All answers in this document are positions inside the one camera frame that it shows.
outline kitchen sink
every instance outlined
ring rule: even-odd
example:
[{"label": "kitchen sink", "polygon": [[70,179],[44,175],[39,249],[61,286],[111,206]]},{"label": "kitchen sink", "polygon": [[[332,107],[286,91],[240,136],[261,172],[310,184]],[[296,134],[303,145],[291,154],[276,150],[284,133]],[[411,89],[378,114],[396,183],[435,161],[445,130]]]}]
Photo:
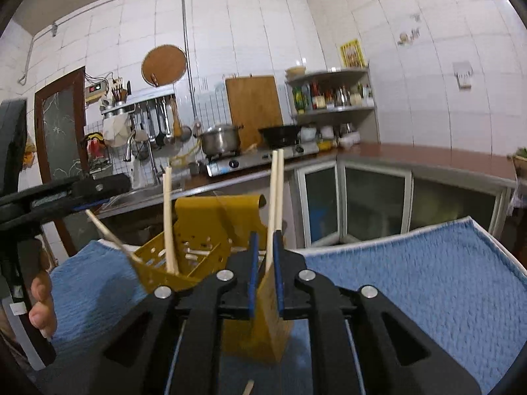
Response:
[{"label": "kitchen sink", "polygon": [[[172,192],[183,191],[183,180],[182,179],[172,179]],[[138,190],[133,190],[128,193],[121,194],[114,199],[110,200],[107,205],[104,207],[104,210],[111,208],[116,208],[120,206],[126,206],[132,203],[139,203],[144,200],[149,200],[155,196],[163,195],[163,185],[154,185],[149,187],[140,188]]]}]

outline gas stove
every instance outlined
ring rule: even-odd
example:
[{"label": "gas stove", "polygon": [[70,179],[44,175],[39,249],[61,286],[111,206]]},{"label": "gas stove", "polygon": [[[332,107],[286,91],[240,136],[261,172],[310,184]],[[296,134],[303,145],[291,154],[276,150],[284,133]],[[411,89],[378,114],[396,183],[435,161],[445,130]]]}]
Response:
[{"label": "gas stove", "polygon": [[[284,159],[286,160],[317,153],[318,145],[315,142],[284,147]],[[256,150],[247,154],[241,154],[240,156],[209,162],[207,164],[207,173],[211,177],[229,174],[231,172],[269,164],[271,160],[272,150]]]}]

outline cooking pot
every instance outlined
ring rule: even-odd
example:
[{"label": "cooking pot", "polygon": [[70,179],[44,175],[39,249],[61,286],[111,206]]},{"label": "cooking pot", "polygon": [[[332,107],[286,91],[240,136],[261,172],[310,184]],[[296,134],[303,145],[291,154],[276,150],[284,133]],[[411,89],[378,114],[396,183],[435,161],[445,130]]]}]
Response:
[{"label": "cooking pot", "polygon": [[240,152],[240,135],[243,126],[214,125],[200,135],[201,149],[205,156],[213,157]]}]

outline brown countertop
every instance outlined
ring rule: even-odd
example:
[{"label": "brown countertop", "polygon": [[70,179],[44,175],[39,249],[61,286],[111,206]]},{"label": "brown countertop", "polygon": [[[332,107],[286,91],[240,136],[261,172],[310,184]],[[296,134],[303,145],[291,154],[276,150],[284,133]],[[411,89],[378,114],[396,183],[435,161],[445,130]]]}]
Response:
[{"label": "brown countertop", "polygon": [[339,155],[378,158],[395,163],[438,166],[461,171],[477,172],[516,182],[512,161],[505,156],[400,144],[357,144],[350,150],[339,150]]},{"label": "brown countertop", "polygon": [[[476,172],[497,178],[516,181],[514,165],[505,156],[476,153],[475,151],[452,150],[449,148],[421,147],[400,144],[373,144],[362,143],[353,146],[349,150],[333,149],[321,151],[316,155],[310,155],[287,161],[302,162],[313,160],[322,156],[355,156],[371,159],[379,159],[390,163],[415,164],[422,166],[437,166],[446,169],[457,169],[461,171]],[[215,184],[220,181],[238,178],[243,175],[255,174],[270,168],[270,164],[249,168],[231,174],[209,177],[198,175],[185,181],[185,190]]]},{"label": "brown countertop", "polygon": [[[305,157],[286,161],[287,171],[299,169],[310,164],[330,162],[334,159],[349,159],[350,161],[368,164],[385,163],[393,166],[406,166],[410,170],[420,167],[440,170],[465,171],[473,176],[486,177],[489,182],[502,187],[512,188],[516,185],[516,176],[512,161],[505,156],[494,156],[473,151],[451,150],[449,148],[420,147],[399,144],[361,143],[349,150],[332,149],[321,151]],[[209,177],[197,175],[186,178],[184,189],[172,192],[172,199],[220,189],[228,185],[243,183],[270,174],[270,164],[236,171],[231,174]],[[140,203],[128,203],[112,206],[110,202],[101,209],[101,218],[129,212],[135,209],[162,203],[162,195],[156,195]]]}]

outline wall pipe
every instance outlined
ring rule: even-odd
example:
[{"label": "wall pipe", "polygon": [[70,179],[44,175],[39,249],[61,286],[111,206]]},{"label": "wall pipe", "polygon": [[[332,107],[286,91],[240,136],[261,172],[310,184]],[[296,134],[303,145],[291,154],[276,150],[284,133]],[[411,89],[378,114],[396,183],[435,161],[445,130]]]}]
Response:
[{"label": "wall pipe", "polygon": [[[72,19],[76,18],[77,16],[79,16],[81,14],[84,14],[84,13],[90,11],[90,10],[93,10],[93,9],[95,9],[97,7],[100,7],[102,5],[105,5],[105,4],[113,2],[113,1],[117,1],[117,0],[107,0],[105,2],[99,3],[99,4],[95,5],[95,6],[90,7],[89,9],[85,9],[85,10],[79,12],[79,13],[76,13],[75,15],[73,15],[73,16],[67,18],[67,19],[64,19],[61,22],[57,22],[56,25],[60,26],[60,25],[62,25],[64,23],[68,22],[69,20],[72,20]],[[197,109],[196,109],[196,98],[194,97],[194,85],[193,85],[193,82],[192,82],[192,69],[190,67],[189,38],[188,38],[188,30],[186,28],[185,0],[181,0],[181,4],[182,4],[181,15],[183,17],[184,47],[185,47],[185,54],[186,54],[186,57],[187,57],[187,60],[186,60],[186,73],[187,73],[188,78],[189,78],[189,93],[190,93],[190,101],[192,102],[192,113],[194,114],[194,119],[196,119],[198,117],[198,112],[197,112]],[[53,28],[50,27],[47,31],[44,31],[38,37],[36,37],[36,38],[33,37],[32,38],[31,44],[30,44],[30,48],[29,48],[29,51],[27,53],[26,66],[24,68],[24,75],[18,80],[18,83],[20,85],[24,86],[27,83],[27,73],[29,71],[31,54],[33,53],[33,47],[34,47],[35,42],[38,39],[42,38],[44,35],[46,35],[48,33],[51,33],[52,30],[53,30]]]}]

